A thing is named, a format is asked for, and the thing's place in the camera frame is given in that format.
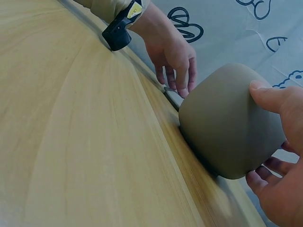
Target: fingernail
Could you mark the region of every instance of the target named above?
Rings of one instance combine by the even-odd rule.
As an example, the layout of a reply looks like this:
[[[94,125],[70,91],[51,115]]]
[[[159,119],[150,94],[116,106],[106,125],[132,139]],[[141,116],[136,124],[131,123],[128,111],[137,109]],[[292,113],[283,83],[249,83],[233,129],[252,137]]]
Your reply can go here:
[[[185,98],[186,96],[188,96],[188,90],[186,88],[178,91],[178,93],[182,98]]]
[[[252,89],[255,89],[255,90],[258,90],[260,88],[266,88],[266,84],[264,84],[262,81],[259,81],[259,80],[253,80],[251,83],[250,83],[250,88]]]

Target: wood grain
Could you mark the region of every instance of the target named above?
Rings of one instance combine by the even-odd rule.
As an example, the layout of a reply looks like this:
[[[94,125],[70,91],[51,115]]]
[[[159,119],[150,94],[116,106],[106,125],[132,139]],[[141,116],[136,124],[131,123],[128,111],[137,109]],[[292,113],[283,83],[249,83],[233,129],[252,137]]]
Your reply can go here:
[[[128,48],[74,2],[0,0],[0,226],[265,226]]]

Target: yellow warning label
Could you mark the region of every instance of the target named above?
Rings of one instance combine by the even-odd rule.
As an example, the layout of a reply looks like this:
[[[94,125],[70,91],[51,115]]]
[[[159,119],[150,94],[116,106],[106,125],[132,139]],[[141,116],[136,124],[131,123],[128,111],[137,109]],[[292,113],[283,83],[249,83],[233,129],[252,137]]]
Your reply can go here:
[[[130,19],[134,16],[137,16],[138,14],[142,13],[143,7],[140,6],[140,4],[138,2],[135,2],[133,4],[133,6],[131,7],[131,9],[129,10],[128,14],[127,14],[127,18]]]

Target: white background sheet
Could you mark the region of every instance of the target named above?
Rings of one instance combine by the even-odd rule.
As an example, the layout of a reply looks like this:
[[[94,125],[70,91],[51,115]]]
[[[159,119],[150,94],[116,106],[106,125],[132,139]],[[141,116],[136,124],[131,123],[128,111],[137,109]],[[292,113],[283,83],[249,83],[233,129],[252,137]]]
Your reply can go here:
[[[203,28],[202,37],[190,43],[197,53],[198,83],[229,62],[251,67],[272,85],[282,83],[296,70],[303,70],[301,0],[153,0],[153,3],[166,15],[179,7],[172,16],[183,15],[177,19],[187,27],[179,29],[194,37],[200,30],[192,24]],[[130,47],[153,69],[143,41],[131,34]],[[291,75],[284,85],[303,85],[303,74]]]

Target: beige sleeve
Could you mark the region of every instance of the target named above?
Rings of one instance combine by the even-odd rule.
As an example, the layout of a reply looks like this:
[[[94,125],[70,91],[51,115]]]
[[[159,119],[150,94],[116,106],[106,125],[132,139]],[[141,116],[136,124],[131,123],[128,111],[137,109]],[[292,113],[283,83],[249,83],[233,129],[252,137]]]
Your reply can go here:
[[[120,11],[124,10],[132,0],[74,0],[107,23],[112,22]],[[141,0],[143,12],[150,0]]]

